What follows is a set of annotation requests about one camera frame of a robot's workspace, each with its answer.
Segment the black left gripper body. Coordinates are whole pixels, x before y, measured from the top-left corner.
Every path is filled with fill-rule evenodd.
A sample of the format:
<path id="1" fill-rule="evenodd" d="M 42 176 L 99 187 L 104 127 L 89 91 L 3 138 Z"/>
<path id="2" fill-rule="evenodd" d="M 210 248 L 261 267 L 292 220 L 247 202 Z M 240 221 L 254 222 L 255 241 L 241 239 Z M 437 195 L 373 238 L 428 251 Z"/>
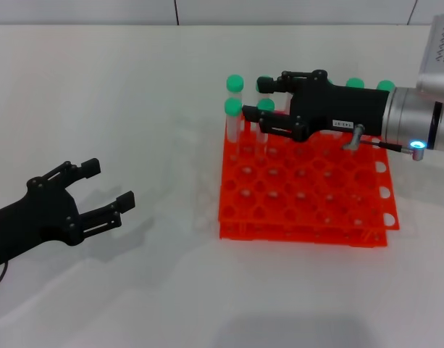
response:
<path id="1" fill-rule="evenodd" d="M 75 200 L 60 181 L 33 178 L 19 201 L 0 209 L 0 265 L 47 241 L 81 242 Z"/>

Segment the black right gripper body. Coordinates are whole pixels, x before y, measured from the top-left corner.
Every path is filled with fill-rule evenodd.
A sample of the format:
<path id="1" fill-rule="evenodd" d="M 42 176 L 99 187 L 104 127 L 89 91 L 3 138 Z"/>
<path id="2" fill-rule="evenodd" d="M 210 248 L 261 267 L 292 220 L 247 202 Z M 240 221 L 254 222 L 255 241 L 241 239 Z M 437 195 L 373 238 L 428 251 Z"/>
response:
<path id="1" fill-rule="evenodd" d="M 323 130 L 350 133 L 356 125 L 363 125 L 366 135 L 382 134 L 388 91 L 336 86 L 326 71 L 315 70 L 291 76 L 290 92 L 290 116 L 297 136 Z"/>

